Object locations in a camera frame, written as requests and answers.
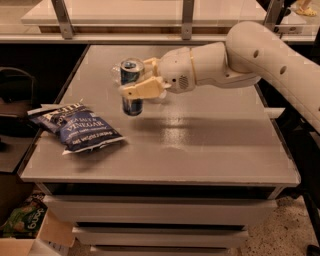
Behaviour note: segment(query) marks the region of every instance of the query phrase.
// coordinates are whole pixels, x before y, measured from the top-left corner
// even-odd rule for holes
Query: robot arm
[[[251,86],[262,77],[320,132],[320,66],[258,23],[235,25],[225,44],[180,48],[145,64],[153,76],[121,87],[123,97],[155,98],[165,90],[181,93],[205,84],[239,88]]]

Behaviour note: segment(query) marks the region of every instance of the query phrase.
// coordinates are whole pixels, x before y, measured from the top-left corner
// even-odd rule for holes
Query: blue can
[[[139,80],[141,76],[144,75],[144,64],[142,61],[129,58],[121,62],[120,66],[120,76],[121,85],[126,85],[129,83],[134,83]],[[142,112],[143,100],[135,99],[128,100],[122,97],[122,108],[124,113],[129,116],[137,116]]]

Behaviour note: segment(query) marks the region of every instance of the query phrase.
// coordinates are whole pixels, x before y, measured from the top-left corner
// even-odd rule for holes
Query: metal frame
[[[181,38],[190,40],[192,37],[194,0],[183,0]]]
[[[284,4],[284,0],[271,0],[266,18],[263,22],[263,25],[270,29],[271,31],[274,31],[276,27],[276,23],[278,21],[278,18],[281,13],[282,6]]]
[[[72,39],[74,32],[64,0],[51,0],[64,39]]]

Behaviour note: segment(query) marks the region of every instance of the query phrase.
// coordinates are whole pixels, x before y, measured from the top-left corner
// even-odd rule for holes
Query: chip bag
[[[63,154],[104,147],[124,137],[82,103],[55,110],[29,112],[29,118],[45,130],[56,134],[66,145]]]

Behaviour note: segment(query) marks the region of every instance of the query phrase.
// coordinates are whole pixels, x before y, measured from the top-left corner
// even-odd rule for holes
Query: white drawer
[[[82,244],[109,246],[167,246],[236,248],[247,231],[177,228],[73,228]]]
[[[58,218],[69,222],[252,225],[276,208],[273,200],[46,196]]]
[[[227,256],[226,249],[93,246],[94,256]]]

